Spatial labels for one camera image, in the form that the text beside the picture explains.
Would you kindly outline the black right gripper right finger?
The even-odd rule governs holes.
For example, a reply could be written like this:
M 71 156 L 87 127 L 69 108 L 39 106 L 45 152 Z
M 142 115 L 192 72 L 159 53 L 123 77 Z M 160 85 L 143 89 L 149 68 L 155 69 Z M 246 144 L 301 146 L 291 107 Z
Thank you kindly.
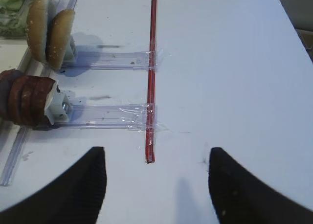
M 313 212 L 275 191 L 224 149 L 210 150 L 208 188 L 221 224 L 311 224 Z

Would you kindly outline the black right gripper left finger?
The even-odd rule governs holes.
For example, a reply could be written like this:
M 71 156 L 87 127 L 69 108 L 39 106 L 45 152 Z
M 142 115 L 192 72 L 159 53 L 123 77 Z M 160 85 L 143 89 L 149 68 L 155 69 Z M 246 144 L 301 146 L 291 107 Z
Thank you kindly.
M 51 183 L 0 213 L 2 224 L 94 224 L 107 187 L 105 151 L 92 147 Z

